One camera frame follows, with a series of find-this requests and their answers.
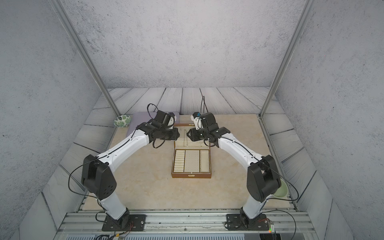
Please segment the brown jewelry box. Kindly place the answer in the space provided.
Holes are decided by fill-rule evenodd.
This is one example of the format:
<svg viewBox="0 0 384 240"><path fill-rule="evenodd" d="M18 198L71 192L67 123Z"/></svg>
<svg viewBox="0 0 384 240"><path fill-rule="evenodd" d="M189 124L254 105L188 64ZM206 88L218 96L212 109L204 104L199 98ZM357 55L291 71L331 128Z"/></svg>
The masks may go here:
<svg viewBox="0 0 384 240"><path fill-rule="evenodd" d="M193 124L176 124L180 137L174 141L171 175L176 179L210 179L212 177L211 148L204 141L192 142L187 132Z"/></svg>

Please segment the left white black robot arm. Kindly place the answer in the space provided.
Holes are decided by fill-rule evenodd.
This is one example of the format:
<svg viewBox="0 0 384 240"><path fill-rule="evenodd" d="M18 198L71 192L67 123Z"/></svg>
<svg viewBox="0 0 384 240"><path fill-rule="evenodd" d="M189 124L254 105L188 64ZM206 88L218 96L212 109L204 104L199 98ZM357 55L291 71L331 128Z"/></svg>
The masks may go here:
<svg viewBox="0 0 384 240"><path fill-rule="evenodd" d="M114 172L136 151L157 139L176 141L180 134L174 124L174 113L158 110L153 119L136 126L127 138L113 148L98 156L89 155L84 159L81 182L100 201L109 218L120 221L129 215L129 210L116 193Z"/></svg>

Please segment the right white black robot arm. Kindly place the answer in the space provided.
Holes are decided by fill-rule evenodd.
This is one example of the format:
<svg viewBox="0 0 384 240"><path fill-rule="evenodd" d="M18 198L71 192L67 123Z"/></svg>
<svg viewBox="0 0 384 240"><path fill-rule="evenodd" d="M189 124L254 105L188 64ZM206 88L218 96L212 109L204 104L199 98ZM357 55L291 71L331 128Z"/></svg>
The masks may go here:
<svg viewBox="0 0 384 240"><path fill-rule="evenodd" d="M187 133L191 141L208 141L230 154L246 169L249 197L241 208L241 216L247 221L258 218L267 200L282 186L275 159L252 151L230 130L220 128L212 113L195 112L191 115L191 120L195 126Z"/></svg>

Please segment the green leaf patterned bowl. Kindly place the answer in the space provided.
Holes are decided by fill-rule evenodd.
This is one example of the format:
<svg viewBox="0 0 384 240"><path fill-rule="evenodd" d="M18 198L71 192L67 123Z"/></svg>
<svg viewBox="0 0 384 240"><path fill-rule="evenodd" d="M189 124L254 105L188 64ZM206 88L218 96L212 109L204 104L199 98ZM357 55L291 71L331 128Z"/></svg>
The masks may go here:
<svg viewBox="0 0 384 240"><path fill-rule="evenodd" d="M132 118L128 115L121 115L115 118L114 125L118 128L127 128L131 123Z"/></svg>

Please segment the pale green bowl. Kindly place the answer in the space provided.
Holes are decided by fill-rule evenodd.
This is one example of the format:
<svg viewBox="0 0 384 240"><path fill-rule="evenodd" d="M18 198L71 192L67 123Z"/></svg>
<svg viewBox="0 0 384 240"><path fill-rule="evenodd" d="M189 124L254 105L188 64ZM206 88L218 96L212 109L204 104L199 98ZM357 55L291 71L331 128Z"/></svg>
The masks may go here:
<svg viewBox="0 0 384 240"><path fill-rule="evenodd" d="M273 194L273 196L278 199L285 199L289 194L289 188L283 179L280 179L280 181L281 181L281 186L277 189L277 191Z"/></svg>

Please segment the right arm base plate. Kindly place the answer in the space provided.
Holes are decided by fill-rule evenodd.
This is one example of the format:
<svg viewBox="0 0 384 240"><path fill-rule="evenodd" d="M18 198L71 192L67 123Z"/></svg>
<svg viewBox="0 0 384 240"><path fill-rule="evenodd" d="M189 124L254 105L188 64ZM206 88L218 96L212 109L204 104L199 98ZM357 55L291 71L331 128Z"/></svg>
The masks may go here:
<svg viewBox="0 0 384 240"><path fill-rule="evenodd" d="M249 219L245 214L227 214L225 228L229 231L267 231L271 230L270 221L265 214Z"/></svg>

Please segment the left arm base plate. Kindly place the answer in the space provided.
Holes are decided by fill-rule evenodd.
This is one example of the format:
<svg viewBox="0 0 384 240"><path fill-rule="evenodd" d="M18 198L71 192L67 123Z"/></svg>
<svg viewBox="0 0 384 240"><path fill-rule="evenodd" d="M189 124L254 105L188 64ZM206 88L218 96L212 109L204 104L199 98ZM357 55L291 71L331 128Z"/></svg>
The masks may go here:
<svg viewBox="0 0 384 240"><path fill-rule="evenodd" d="M125 214L119 220L106 216L102 232L142 232L147 215Z"/></svg>

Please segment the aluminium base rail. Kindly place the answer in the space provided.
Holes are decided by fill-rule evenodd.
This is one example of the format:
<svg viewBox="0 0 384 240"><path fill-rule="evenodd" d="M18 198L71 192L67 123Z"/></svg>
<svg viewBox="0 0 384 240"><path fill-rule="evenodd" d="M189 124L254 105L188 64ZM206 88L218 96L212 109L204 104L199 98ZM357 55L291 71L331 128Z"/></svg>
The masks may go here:
<svg viewBox="0 0 384 240"><path fill-rule="evenodd" d="M316 240L318 236L306 212L267 210L266 228L244 228L237 219L238 210L186 210L131 212L132 227L127 230L110 229L104 232L102 219L105 214L80 211L66 214L56 240L107 239L115 234L116 240L136 239L244 239L246 236L270 234L278 240Z"/></svg>

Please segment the left aluminium frame post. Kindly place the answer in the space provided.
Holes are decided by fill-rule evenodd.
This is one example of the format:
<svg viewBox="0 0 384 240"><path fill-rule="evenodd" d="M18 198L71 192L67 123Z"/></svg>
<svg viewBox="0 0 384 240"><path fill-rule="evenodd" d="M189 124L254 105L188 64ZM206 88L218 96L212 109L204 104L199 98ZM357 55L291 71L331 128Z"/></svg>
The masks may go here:
<svg viewBox="0 0 384 240"><path fill-rule="evenodd" d="M111 97L109 91L107 90L99 72L97 71L92 59L90 58L90 55L88 54L83 42L81 41L78 33L76 32L73 24L71 23L70 18L68 17L61 1L59 0L49 0L49 3L51 7L53 8L54 12L58 16L62 26L64 27L65 31L67 32L68 36L70 37L71 41L75 45L78 53L80 54L83 62L85 63L86 67L88 68L89 72L91 73L94 81L96 82L97 86L99 87L100 91L102 92L103 96L105 97L107 103L110 105L112 110L114 111L116 116L120 116L121 112L117 108L113 98Z"/></svg>

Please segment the aluminium frame post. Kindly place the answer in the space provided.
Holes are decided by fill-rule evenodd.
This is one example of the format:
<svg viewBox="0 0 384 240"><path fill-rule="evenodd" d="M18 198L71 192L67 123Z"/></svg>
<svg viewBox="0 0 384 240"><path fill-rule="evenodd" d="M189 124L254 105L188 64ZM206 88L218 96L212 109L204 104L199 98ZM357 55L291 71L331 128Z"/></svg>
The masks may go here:
<svg viewBox="0 0 384 240"><path fill-rule="evenodd" d="M304 9L301 13L299 21L296 25L294 32L293 32L293 35L291 37L291 40L290 40L289 45L287 47L287 50L284 54L283 60L280 64L279 69L275 75L275 78L274 78L274 80L270 86L269 93L267 95L267 98L266 98L266 100L263 104L263 107L261 109L261 112L259 114L260 119L262 119L264 117L264 115L267 113L267 110L268 110L268 108L272 102L273 96L275 95L275 93L276 93L276 91L277 91L277 89L278 89L278 87L282 81L284 72L285 72L287 66L289 65L289 62L290 62L292 55L295 51L296 45L298 44L298 42L300 40L300 37L303 33L305 25L306 25L306 23L310 17L311 11L313 10L314 3L315 3L314 0L307 0L305 5L304 5Z"/></svg>
<svg viewBox="0 0 384 240"><path fill-rule="evenodd" d="M75 45L78 53L80 54L83 62L85 63L86 67L88 68L89 72L91 73L94 81L96 82L97 86L99 87L100 91L102 92L103 96L105 97L107 103L110 105L112 110L114 111L116 116L120 116L121 112L117 108L113 98L111 97L109 91L107 90L99 72L97 71L92 59L90 58L90 55L88 54L83 42L81 41L78 33L76 32L73 24L71 23L70 18L68 17L61 1L59 0L49 0L49 3L51 7L53 8L54 12L58 16L62 26L64 27L65 31L67 32L68 36L70 37L71 41Z"/></svg>

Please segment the right aluminium frame post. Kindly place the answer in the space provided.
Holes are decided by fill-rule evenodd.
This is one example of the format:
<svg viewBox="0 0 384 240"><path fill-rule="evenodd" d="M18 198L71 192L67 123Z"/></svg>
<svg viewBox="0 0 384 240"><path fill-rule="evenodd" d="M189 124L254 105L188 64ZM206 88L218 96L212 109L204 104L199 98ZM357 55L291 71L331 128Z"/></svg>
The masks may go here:
<svg viewBox="0 0 384 240"><path fill-rule="evenodd" d="M305 5L304 5L304 9L301 13L299 21L296 25L294 32L293 32L293 35L291 37L291 40L290 40L289 45L287 47L287 50L284 54L283 60L280 64L279 69L275 75L275 78L274 78L274 80L270 86L269 93L267 95L267 98L266 98L266 100L263 104L263 107L261 109L261 112L259 114L260 119L262 119L264 117L264 115L267 113L267 110L268 110L268 108L272 102L273 96L275 95L275 93L276 93L276 91L277 91L277 89L278 89L278 87L282 81L284 72L285 72L287 66L289 65L289 62L290 62L292 55L295 51L296 45L298 44L298 42L300 40L300 37L303 33L305 25L306 25L306 23L310 17L311 11L313 10L314 3L315 3L314 0L307 0Z"/></svg>

